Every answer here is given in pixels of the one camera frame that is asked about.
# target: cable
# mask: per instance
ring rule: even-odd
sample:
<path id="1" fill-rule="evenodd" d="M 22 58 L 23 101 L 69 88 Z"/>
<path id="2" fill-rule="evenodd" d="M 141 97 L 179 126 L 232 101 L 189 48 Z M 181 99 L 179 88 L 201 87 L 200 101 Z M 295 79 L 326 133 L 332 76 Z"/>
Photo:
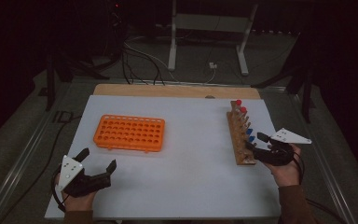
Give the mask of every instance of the cable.
<path id="1" fill-rule="evenodd" d="M 140 56 L 140 55 L 136 55 L 136 54 L 131 54 L 131 53 L 127 52 L 127 50 L 130 50 L 130 51 L 134 51 L 134 52 L 136 52 L 136 53 L 139 53 L 139 54 L 141 54 L 141 56 Z M 148 55 L 144 55 L 143 53 L 140 53 L 140 52 L 135 51 L 135 50 L 133 50 L 133 49 L 127 49 L 127 48 L 124 48 L 124 52 L 125 52 L 127 55 L 134 56 L 134 57 L 138 57 L 138 58 L 142 58 L 142 59 L 146 59 L 146 60 L 148 60 L 149 62 L 151 62 L 151 63 L 156 67 L 156 69 L 157 69 L 157 74 L 156 74 L 156 76 L 155 76 L 155 78 L 154 78 L 154 80 L 153 80 L 153 85 L 156 85 L 156 81 L 157 81 L 158 78 L 160 78 L 161 83 L 162 83 L 163 85 L 165 85 L 164 80 L 162 79 L 162 76 L 161 76 L 161 72 L 160 72 L 160 70 L 159 70 L 159 68 L 158 68 L 158 65 L 157 65 Z"/>
<path id="2" fill-rule="evenodd" d="M 81 118 L 81 116 L 78 116 L 78 117 L 74 117 L 74 118 L 73 118 L 73 115 L 74 115 L 73 112 L 71 112 L 70 114 L 71 114 L 71 118 L 69 119 L 69 121 L 65 122 L 65 123 L 61 126 L 61 128 L 58 130 L 58 132 L 57 132 L 57 135 L 56 135 L 56 137 L 55 137 L 55 139 L 54 139 L 54 142 L 53 142 L 53 146 L 51 147 L 51 151 L 50 151 L 50 153 L 49 153 L 49 155 L 48 155 L 48 161 L 46 162 L 46 164 L 45 164 L 45 166 L 43 167 L 42 171 L 39 173 L 39 175 L 36 177 L 36 179 L 35 179 L 34 182 L 30 185 L 30 187 L 28 187 L 28 189 L 22 193 L 22 195 L 20 196 L 20 198 L 19 198 L 16 202 L 14 202 L 13 205 L 11 205 L 11 207 L 10 207 L 10 208 L 5 212 L 5 214 L 0 218 L 0 223 L 2 223 L 2 222 L 5 220 L 5 218 L 7 218 L 7 216 L 10 214 L 10 212 L 11 212 L 11 211 L 17 206 L 17 204 L 25 197 L 25 195 L 31 190 L 31 188 L 34 187 L 34 185 L 35 185 L 35 184 L 37 183 L 37 181 L 40 179 L 40 177 L 42 176 L 42 174 L 45 173 L 46 169 L 48 168 L 48 166 L 49 166 L 49 164 L 50 164 L 50 162 L 51 162 L 51 159 L 52 159 L 52 156 L 53 156 L 53 152 L 54 152 L 55 147 L 56 147 L 57 142 L 58 142 L 58 138 L 59 138 L 59 136 L 60 136 L 60 134 L 61 134 L 63 128 L 65 127 L 65 125 L 67 125 L 68 123 L 72 122 L 72 121 L 75 120 L 75 119 L 80 119 L 80 118 Z"/>
<path id="3" fill-rule="evenodd" d="M 124 45 L 126 45 L 129 49 L 132 49 L 132 50 L 135 51 L 135 52 L 138 52 L 138 53 L 141 53 L 141 54 L 143 54 L 143 55 L 149 56 L 150 58 L 153 58 L 153 59 L 157 60 L 158 62 L 162 63 L 162 64 L 165 66 L 165 68 L 167 69 L 167 71 L 168 71 L 168 73 L 170 74 L 171 78 L 172 78 L 174 81 L 176 81 L 176 82 L 178 82 L 178 83 L 181 83 L 179 80 L 177 80 L 177 79 L 173 76 L 173 74 L 172 74 L 172 73 L 170 72 L 170 70 L 168 69 L 168 65 L 167 65 L 166 63 L 164 63 L 162 60 L 160 60 L 159 58 L 157 58 L 157 57 L 155 57 L 155 56 L 153 56 L 153 55 L 150 55 L 150 54 L 141 52 L 141 51 L 138 50 L 138 49 L 134 49 L 134 48 L 132 48 L 130 45 L 128 45 L 126 42 L 124 42 Z"/>
<path id="4" fill-rule="evenodd" d="M 215 27 L 213 28 L 214 31 L 217 29 L 217 26 L 219 26 L 220 18 L 221 18 L 221 17 L 219 17 L 219 19 L 218 19 L 218 21 L 217 21 Z M 214 45 L 215 45 L 217 42 L 219 42 L 219 41 L 220 41 L 220 40 L 216 40 L 216 41 L 213 43 L 213 46 L 211 47 L 211 50 L 209 51 L 208 57 L 206 58 L 206 62 L 205 62 L 205 64 L 204 64 L 204 69 L 205 69 L 205 66 L 206 66 L 206 64 L 208 63 L 209 59 L 211 58 L 212 51 L 213 51 L 213 49 L 214 49 Z"/>
<path id="5" fill-rule="evenodd" d="M 302 158 L 300 157 L 300 155 L 298 155 L 297 153 L 295 153 L 300 162 L 298 162 L 296 159 L 293 159 L 293 162 L 296 164 L 297 168 L 298 168 L 298 173 L 299 173 L 299 184 L 301 185 L 304 174 L 305 174 L 305 162 L 302 160 Z M 334 217 L 337 221 L 339 221 L 342 224 L 347 224 L 346 221 L 340 217 L 339 215 L 337 215 L 333 210 L 329 209 L 328 207 L 320 204 L 320 203 L 316 203 L 315 201 L 306 198 L 306 201 L 308 202 L 309 205 L 312 205 L 322 211 L 324 211 L 325 213 L 327 213 L 328 215 Z"/>
<path id="6" fill-rule="evenodd" d="M 127 55 L 127 59 L 126 62 L 124 62 L 124 64 L 128 67 L 128 69 L 130 70 L 130 78 L 131 78 L 131 84 L 133 84 L 133 77 L 135 76 L 136 78 L 138 78 L 140 81 L 142 81 L 144 84 L 148 85 L 143 79 L 139 78 L 138 76 L 135 75 L 135 73 L 132 72 L 132 68 L 130 67 L 129 63 L 128 63 L 128 55 Z"/>
<path id="7" fill-rule="evenodd" d="M 225 61 L 216 61 L 216 63 L 225 63 L 225 64 L 229 67 L 229 69 L 231 70 L 232 74 L 234 74 L 234 76 L 237 77 L 237 78 L 241 81 L 241 84 L 243 85 L 243 77 L 242 77 L 242 76 L 239 76 L 239 75 L 235 72 L 234 68 L 232 68 L 232 66 L 231 66 L 230 63 L 225 62 Z"/>
<path id="8" fill-rule="evenodd" d="M 128 84 L 132 84 L 132 83 L 130 83 L 129 79 L 128 79 L 127 76 L 126 76 L 126 69 L 125 69 L 125 67 L 124 67 L 124 54 L 121 54 L 121 67 L 122 67 L 122 69 L 123 69 L 123 76 L 124 76 L 124 78 L 126 79 L 127 83 L 128 83 Z"/>
<path id="9" fill-rule="evenodd" d="M 204 82 L 203 84 L 208 84 L 210 83 L 213 79 L 214 79 L 214 75 L 216 74 L 216 68 L 213 69 L 213 75 L 211 77 L 211 79 L 209 79 L 207 82 Z"/>
<path id="10" fill-rule="evenodd" d="M 259 66 L 261 66 L 261 65 L 263 65 L 263 64 L 270 63 L 270 62 L 272 62 L 272 61 L 275 61 L 275 60 L 281 58 L 281 57 L 283 56 L 283 54 L 284 54 L 285 52 L 287 52 L 287 50 L 291 49 L 292 46 L 293 46 L 295 43 L 296 43 L 296 40 L 293 41 L 293 43 L 290 43 L 290 44 L 287 46 L 287 48 L 286 48 L 284 51 L 282 51 L 278 56 L 275 56 L 275 57 L 273 57 L 273 58 L 271 58 L 271 59 L 269 59 L 269 60 L 267 60 L 267 61 L 265 61 L 265 62 L 263 62 L 263 63 L 260 63 L 260 64 L 258 64 L 258 65 L 256 65 L 256 66 L 253 66 L 253 67 L 249 68 L 249 73 L 251 73 L 253 70 L 255 70 L 255 68 L 257 68 L 257 67 L 259 67 Z"/>
<path id="11" fill-rule="evenodd" d="M 58 195 L 57 195 L 57 192 L 55 190 L 55 185 L 56 185 L 56 177 L 58 175 L 58 173 L 61 171 L 61 166 L 59 165 L 58 168 L 53 172 L 53 175 L 51 177 L 51 180 L 50 180 L 50 188 L 51 188 L 51 193 L 52 193 L 52 196 L 54 198 L 54 200 L 56 201 L 57 205 L 58 205 L 58 208 L 63 211 L 64 213 L 66 212 L 66 209 L 65 209 L 65 205 L 63 204 L 63 202 L 66 200 L 64 199 L 62 202 L 60 201 L 60 199 L 58 198 Z"/>

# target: white table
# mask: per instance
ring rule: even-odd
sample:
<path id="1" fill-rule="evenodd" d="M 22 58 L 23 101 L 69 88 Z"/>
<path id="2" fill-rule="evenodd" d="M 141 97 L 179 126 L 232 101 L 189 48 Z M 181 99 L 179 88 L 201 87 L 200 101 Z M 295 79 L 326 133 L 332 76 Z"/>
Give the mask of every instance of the white table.
<path id="1" fill-rule="evenodd" d="M 262 100 L 243 100 L 255 132 L 274 133 Z M 86 175 L 117 169 L 94 202 L 98 219 L 257 218 L 280 214 L 277 186 L 261 163 L 236 165 L 227 126 L 228 99 L 91 96 L 68 155 L 88 147 Z M 104 114 L 165 119 L 160 152 L 98 148 Z M 62 218 L 51 200 L 46 218 Z"/>

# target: black cable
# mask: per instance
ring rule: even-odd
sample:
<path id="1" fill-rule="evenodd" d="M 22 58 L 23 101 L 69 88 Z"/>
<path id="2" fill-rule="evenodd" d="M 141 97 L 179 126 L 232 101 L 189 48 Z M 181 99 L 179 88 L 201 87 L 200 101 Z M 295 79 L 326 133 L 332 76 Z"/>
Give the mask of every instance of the black cable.
<path id="1" fill-rule="evenodd" d="M 342 223 L 342 224 L 347 224 L 347 222 L 342 218 L 340 217 L 339 215 L 337 215 L 333 210 L 329 209 L 328 207 L 320 204 L 320 203 L 316 203 L 315 201 L 311 200 L 311 199 L 308 199 L 306 198 L 307 202 L 316 207 L 316 208 L 319 208 L 321 211 L 324 211 L 325 213 L 329 214 L 330 216 L 334 217 L 339 223 Z"/>
<path id="2" fill-rule="evenodd" d="M 158 68 L 158 65 L 157 65 L 150 57 L 147 57 L 146 55 L 143 55 L 143 54 L 142 54 L 142 56 L 136 55 L 136 54 L 131 54 L 131 53 L 128 53 L 127 51 L 126 51 L 126 53 L 127 53 L 128 55 L 131 55 L 131 56 L 134 56 L 134 57 L 138 57 L 138 58 L 142 58 L 142 59 L 147 59 L 147 60 L 150 61 L 153 65 L 155 65 L 155 67 L 156 67 L 156 69 L 157 69 L 157 75 L 155 76 L 155 78 L 154 78 L 154 80 L 153 80 L 153 85 L 156 85 L 156 80 L 157 80 L 158 77 L 160 77 L 160 80 L 161 80 L 162 84 L 165 85 L 164 81 L 162 80 L 161 72 L 160 72 L 160 70 L 159 70 L 159 68 Z"/>
<path id="3" fill-rule="evenodd" d="M 43 167 L 42 171 L 39 173 L 39 175 L 36 177 L 36 179 L 34 180 L 34 182 L 30 185 L 30 187 L 28 187 L 28 189 L 26 191 L 24 191 L 22 193 L 22 195 L 20 196 L 20 198 L 13 203 L 13 205 L 11 205 L 11 207 L 7 210 L 7 212 L 0 218 L 0 223 L 2 223 L 5 218 L 7 218 L 7 216 L 10 214 L 10 212 L 17 206 L 17 204 L 25 197 L 25 195 L 31 190 L 31 188 L 34 187 L 34 185 L 37 183 L 37 181 L 40 179 L 40 177 L 42 176 L 43 173 L 45 173 L 46 169 L 48 168 L 50 162 L 51 162 L 51 159 L 52 159 L 52 156 L 53 156 L 53 152 L 54 152 L 54 149 L 57 145 L 57 142 L 58 142 L 58 138 L 63 130 L 63 128 L 65 127 L 66 124 L 72 122 L 73 120 L 75 119 L 80 119 L 81 116 L 79 117 L 74 117 L 74 118 L 71 118 L 69 121 L 65 122 L 61 128 L 59 129 L 59 131 L 57 132 L 57 135 L 54 139 L 54 142 L 53 142 L 53 146 L 51 147 L 51 151 L 50 151 L 50 154 L 48 155 L 48 161 L 46 162 L 45 166 Z"/>
<path id="4" fill-rule="evenodd" d="M 124 64 L 128 67 L 128 69 L 130 70 L 130 78 L 131 78 L 131 84 L 133 84 L 133 77 L 135 76 L 137 79 L 139 79 L 140 81 L 142 81 L 144 84 L 148 85 L 147 82 L 145 82 L 143 79 L 139 78 L 138 76 L 136 76 L 135 73 L 133 73 L 132 68 L 130 67 L 129 63 L 128 63 L 128 56 L 127 56 L 127 61 L 124 62 Z"/>
<path id="5" fill-rule="evenodd" d="M 118 60 L 114 60 L 114 59 L 110 58 L 109 62 L 94 65 L 94 66 L 91 66 L 90 68 L 94 69 L 94 70 L 97 70 L 99 72 L 102 72 L 103 70 L 106 70 L 106 69 L 114 66 L 117 63 L 117 61 Z"/>
<path id="6" fill-rule="evenodd" d="M 215 27 L 213 28 L 213 31 L 215 31 L 215 30 L 217 29 L 217 27 L 219 26 L 219 24 L 220 24 L 220 19 L 221 19 L 221 17 L 219 16 L 219 20 L 217 21 Z M 208 56 L 207 56 L 207 58 L 206 58 L 206 60 L 205 60 L 205 63 L 204 63 L 203 69 L 202 69 L 202 74 L 203 74 L 203 75 L 205 75 L 205 67 L 207 66 L 207 64 L 208 64 L 208 62 L 209 62 L 209 59 L 211 58 L 212 51 L 213 51 L 214 47 L 216 46 L 216 43 L 219 42 L 219 41 L 221 41 L 221 40 L 222 40 L 222 39 L 218 39 L 218 40 L 215 40 L 215 41 L 213 42 L 213 46 L 212 46 L 211 49 L 209 50 Z"/>
<path id="7" fill-rule="evenodd" d="M 65 203 L 65 201 L 69 198 L 69 194 L 66 195 L 66 197 L 62 200 L 62 203 Z"/>
<path id="8" fill-rule="evenodd" d="M 287 52 L 287 50 L 289 50 L 295 43 L 296 43 L 296 41 L 293 41 L 293 43 L 290 43 L 290 44 L 287 46 L 287 48 L 286 48 L 284 51 L 282 51 L 278 56 L 275 56 L 275 57 L 273 57 L 273 58 L 271 58 L 271 59 L 269 59 L 269 60 L 267 60 L 267 61 L 265 61 L 265 62 L 263 62 L 263 63 L 260 63 L 260 64 L 258 64 L 258 65 L 256 65 L 256 66 L 253 66 L 253 67 L 249 68 L 249 73 L 251 73 L 253 70 L 255 70 L 255 68 L 257 68 L 257 67 L 259 67 L 259 66 L 261 66 L 261 65 L 265 65 L 265 64 L 267 64 L 267 63 L 270 63 L 270 62 L 272 62 L 272 61 L 275 61 L 275 60 L 281 58 L 281 57 L 283 56 L 283 54 L 284 54 L 285 52 Z"/>
<path id="9" fill-rule="evenodd" d="M 126 76 L 126 69 L 124 67 L 124 54 L 121 54 L 121 67 L 123 68 L 123 76 L 126 79 L 127 83 L 132 84 L 132 83 L 130 83 L 129 79 Z"/>
<path id="10" fill-rule="evenodd" d="M 234 74 L 234 76 L 237 77 L 237 78 L 241 81 L 241 84 L 243 85 L 243 77 L 242 77 L 242 76 L 239 76 L 239 75 L 235 72 L 234 68 L 232 68 L 232 66 L 231 66 L 230 63 L 225 62 L 225 61 L 216 61 L 216 63 L 225 63 L 225 64 L 229 67 L 229 69 L 231 70 L 232 74 Z"/>
<path id="11" fill-rule="evenodd" d="M 153 84 L 156 84 L 156 80 L 157 80 L 157 78 L 159 77 L 160 80 L 161 80 L 161 82 L 162 82 L 162 84 L 165 85 L 165 83 L 164 83 L 164 81 L 163 81 L 163 79 L 162 79 L 162 75 L 161 75 L 161 72 L 160 72 L 160 70 L 159 70 L 158 65 L 154 62 L 154 60 L 153 60 L 149 55 L 147 55 L 147 54 L 145 54 L 145 53 L 143 53 L 143 52 L 141 52 L 141 51 L 138 51 L 138 50 L 136 50 L 136 49 L 130 49 L 130 48 L 123 48 L 123 49 L 124 49 L 124 50 L 130 50 L 130 51 L 133 51 L 133 52 L 136 52 L 136 53 L 139 53 L 139 54 L 145 56 L 145 58 L 144 58 L 144 57 L 141 57 L 141 58 L 147 59 L 149 62 L 151 62 L 151 63 L 156 67 L 156 69 L 157 69 L 157 71 L 158 71 L 156 77 L 154 78 Z"/>
<path id="12" fill-rule="evenodd" d="M 303 177 L 304 177 L 304 174 L 305 174 L 305 162 L 302 160 L 300 155 L 298 155 L 297 153 L 295 153 L 295 154 L 298 156 L 298 158 L 299 158 L 299 160 L 301 162 L 301 165 L 300 165 L 300 163 L 296 159 L 293 159 L 293 162 L 296 164 L 296 166 L 298 168 L 299 184 L 301 185 Z M 324 206 L 324 205 L 322 205 L 320 203 L 316 203 L 315 201 L 313 201 L 311 199 L 306 198 L 306 200 L 307 200 L 309 205 L 312 205 L 312 206 L 314 206 L 316 208 L 319 208 L 320 210 L 324 211 L 328 215 L 334 217 L 340 223 L 347 224 L 346 221 L 344 219 L 342 219 L 342 217 L 337 215 L 333 210 L 327 208 L 326 206 Z"/>
<path id="13" fill-rule="evenodd" d="M 59 167 L 53 172 L 53 175 L 51 177 L 50 188 L 51 188 L 52 196 L 53 196 L 54 200 L 56 201 L 58 208 L 65 213 L 66 212 L 65 205 L 63 204 L 63 202 L 60 201 L 60 199 L 57 195 L 57 191 L 55 190 L 56 177 L 60 171 L 61 171 L 61 166 L 59 165 Z"/>

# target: hand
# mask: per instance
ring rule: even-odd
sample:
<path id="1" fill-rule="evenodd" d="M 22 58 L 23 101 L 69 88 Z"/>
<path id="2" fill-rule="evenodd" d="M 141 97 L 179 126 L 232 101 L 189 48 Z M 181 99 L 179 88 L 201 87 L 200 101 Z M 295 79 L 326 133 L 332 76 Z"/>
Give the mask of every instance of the hand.
<path id="1" fill-rule="evenodd" d="M 56 185 L 60 180 L 60 174 L 56 176 L 55 182 Z M 62 199 L 64 200 L 65 209 L 67 212 L 70 211 L 90 211 L 92 210 L 92 203 L 94 202 L 95 195 L 97 191 L 94 191 L 86 196 L 74 198 L 69 196 L 62 191 Z"/>
<path id="2" fill-rule="evenodd" d="M 298 155 L 300 155 L 301 149 L 293 144 L 290 144 L 290 146 L 292 146 L 293 151 L 295 152 L 295 160 L 299 161 Z M 298 167 L 294 161 L 291 161 L 289 164 L 284 166 L 273 166 L 268 163 L 264 164 L 270 169 L 278 187 L 300 184 Z"/>

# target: metal frame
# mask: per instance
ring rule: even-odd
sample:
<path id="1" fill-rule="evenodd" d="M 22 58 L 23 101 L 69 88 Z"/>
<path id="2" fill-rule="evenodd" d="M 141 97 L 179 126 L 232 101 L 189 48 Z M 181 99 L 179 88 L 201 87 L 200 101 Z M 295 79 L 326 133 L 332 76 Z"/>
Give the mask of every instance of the metal frame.
<path id="1" fill-rule="evenodd" d="M 301 101 L 297 94 L 290 95 L 290 101 L 292 102 L 293 108 L 297 113 L 297 117 L 299 118 L 299 122 L 302 124 L 304 130 L 311 139 L 314 139 L 312 143 L 313 151 L 315 152 L 315 156 L 317 158 L 317 163 L 319 163 L 319 168 L 321 174 L 324 178 L 325 185 L 327 186 L 328 190 L 330 191 L 331 198 L 336 206 L 336 209 L 339 215 L 347 222 L 356 224 L 357 221 L 354 218 L 353 212 L 350 209 L 347 200 L 343 194 L 341 187 L 339 186 L 333 171 L 330 168 L 330 165 L 327 161 L 327 158 L 324 156 L 324 152 L 319 145 L 317 138 L 315 137 L 314 133 L 310 128 L 308 128 L 306 122 L 302 119 L 301 110 L 299 105 L 301 105 Z"/>
<path id="2" fill-rule="evenodd" d="M 243 51 L 245 49 L 246 42 L 248 41 L 249 34 L 251 33 L 257 7 L 257 4 L 252 6 L 252 11 L 248 18 L 191 15 L 177 13 L 176 0 L 172 0 L 172 36 L 168 70 L 175 70 L 177 50 L 176 29 L 238 32 L 243 33 L 242 42 L 236 47 L 238 61 L 240 63 L 241 74 L 243 76 L 248 76 L 249 70 L 246 65 Z"/>
<path id="3" fill-rule="evenodd" d="M 16 188 L 17 184 L 21 180 L 21 177 L 25 171 L 25 168 L 28 166 L 31 158 L 36 151 L 43 134 L 46 131 L 48 123 L 54 117 L 55 112 L 57 111 L 58 107 L 60 106 L 60 102 L 65 96 L 69 89 L 68 83 L 61 83 L 60 88 L 58 91 L 58 97 L 55 103 L 52 105 L 51 109 L 47 111 L 42 119 L 39 121 L 38 125 L 36 126 L 33 135 L 29 139 L 27 146 L 23 149 L 20 156 L 17 158 L 14 165 L 11 167 L 10 171 L 7 173 L 5 180 L 3 181 L 3 185 L 0 188 L 0 218 L 3 215 L 4 208 L 8 200 L 10 199 L 14 189 Z"/>

